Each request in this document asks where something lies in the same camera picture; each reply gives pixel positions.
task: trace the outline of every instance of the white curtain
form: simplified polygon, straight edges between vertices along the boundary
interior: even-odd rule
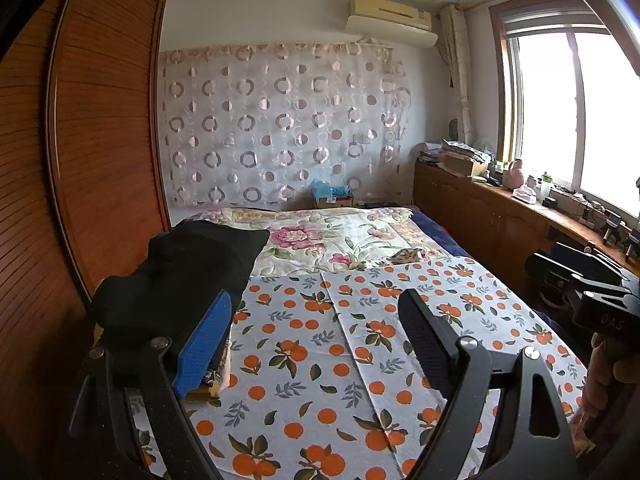
[[[165,53],[160,73],[170,202],[291,208],[315,178],[402,200],[411,93],[391,49],[210,46]]]
[[[440,10],[440,20],[442,21],[451,79],[456,93],[458,140],[471,145],[475,138],[469,111],[471,59],[465,14],[461,10],[457,10],[455,5],[449,4]]]

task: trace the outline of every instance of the cardboard box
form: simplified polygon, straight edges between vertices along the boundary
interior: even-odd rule
[[[331,209],[333,207],[353,207],[353,196],[334,196],[331,198],[314,198],[317,209]]]
[[[483,173],[488,166],[486,162],[476,162],[475,160],[459,158],[449,155],[447,152],[440,152],[440,161],[446,170],[459,176],[478,176]]]

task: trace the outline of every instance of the window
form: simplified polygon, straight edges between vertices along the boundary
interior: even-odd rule
[[[640,78],[581,2],[500,14],[510,61],[510,157],[635,224]]]

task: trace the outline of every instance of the bedspread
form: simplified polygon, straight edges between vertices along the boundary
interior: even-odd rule
[[[448,254],[410,219],[407,208],[336,208],[292,212],[213,209],[191,217],[239,229],[268,229],[254,276],[287,276],[356,269],[400,249],[424,249],[430,259]]]
[[[253,278],[232,330],[232,387],[183,403],[225,478],[394,480],[409,473],[445,400],[430,387],[398,320],[416,288],[459,335],[496,351],[534,346],[570,416],[586,369],[519,298],[469,258]],[[499,391],[487,395],[460,478],[478,470]],[[151,469],[165,472],[142,400],[134,418]]]

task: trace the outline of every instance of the pink flower pattern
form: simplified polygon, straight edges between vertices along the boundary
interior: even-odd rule
[[[380,238],[381,240],[391,240],[395,238],[396,235],[393,234],[388,227],[383,227],[382,229],[376,229],[375,227],[370,228],[367,233],[371,236],[375,236],[376,238]]]
[[[334,256],[329,259],[330,264],[345,264],[349,265],[351,263],[350,258],[346,254],[334,253]]]
[[[326,252],[325,244],[313,244],[312,246],[309,246],[305,250],[306,256],[314,256],[316,258],[319,258],[320,256],[322,256],[325,252]]]
[[[322,236],[316,228],[308,225],[281,227],[271,232],[269,240],[278,247],[292,248],[295,250],[306,249],[322,240]]]

